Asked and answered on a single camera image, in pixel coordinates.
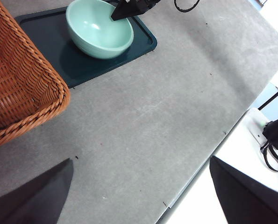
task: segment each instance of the table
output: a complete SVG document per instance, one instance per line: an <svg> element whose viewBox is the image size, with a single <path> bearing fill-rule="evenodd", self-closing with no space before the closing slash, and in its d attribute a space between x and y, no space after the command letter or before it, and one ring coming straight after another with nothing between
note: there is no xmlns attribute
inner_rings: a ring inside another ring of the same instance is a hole
<svg viewBox="0 0 278 224"><path fill-rule="evenodd" d="M70 0L2 2L17 16ZM278 70L278 34L246 0L189 14L165 0L140 18L156 50L71 89L64 113L0 147L0 196L70 157L59 224L155 223Z"/></svg>

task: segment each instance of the dark green tray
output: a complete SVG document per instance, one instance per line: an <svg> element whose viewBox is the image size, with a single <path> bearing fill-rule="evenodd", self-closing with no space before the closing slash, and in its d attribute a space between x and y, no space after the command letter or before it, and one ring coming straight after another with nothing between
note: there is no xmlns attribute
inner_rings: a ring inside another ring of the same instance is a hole
<svg viewBox="0 0 278 224"><path fill-rule="evenodd" d="M15 19L69 88L122 66L157 46L154 35L135 16L129 18L135 35L132 45L116 58L95 59L85 55L72 42L67 30L65 12L66 7L63 7L21 15Z"/></svg>

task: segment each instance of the black wire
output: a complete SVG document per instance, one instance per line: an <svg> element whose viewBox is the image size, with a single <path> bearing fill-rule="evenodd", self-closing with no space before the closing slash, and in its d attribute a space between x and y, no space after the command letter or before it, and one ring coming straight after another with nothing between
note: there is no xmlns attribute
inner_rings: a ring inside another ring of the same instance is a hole
<svg viewBox="0 0 278 224"><path fill-rule="evenodd" d="M178 7L177 3L176 3L176 0L174 0L174 5L176 7L176 9L182 13L187 13L187 12L190 12L192 11L199 3L200 0L197 0L197 2L191 7L191 8L188 8L188 9L181 9Z"/></svg>

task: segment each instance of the brown wicker basket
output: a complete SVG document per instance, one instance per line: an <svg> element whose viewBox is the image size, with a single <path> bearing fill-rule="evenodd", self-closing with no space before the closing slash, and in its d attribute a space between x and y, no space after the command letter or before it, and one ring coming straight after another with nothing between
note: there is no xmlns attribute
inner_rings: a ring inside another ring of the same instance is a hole
<svg viewBox="0 0 278 224"><path fill-rule="evenodd" d="M62 112L70 92L0 2L0 145Z"/></svg>

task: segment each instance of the bowl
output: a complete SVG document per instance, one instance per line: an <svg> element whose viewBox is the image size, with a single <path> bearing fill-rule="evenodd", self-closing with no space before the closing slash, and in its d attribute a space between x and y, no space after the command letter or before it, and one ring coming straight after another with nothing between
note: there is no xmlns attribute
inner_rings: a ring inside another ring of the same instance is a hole
<svg viewBox="0 0 278 224"><path fill-rule="evenodd" d="M115 7L102 0L75 0L66 10L68 31L77 47L92 57L110 59L133 42L128 19L113 21Z"/></svg>

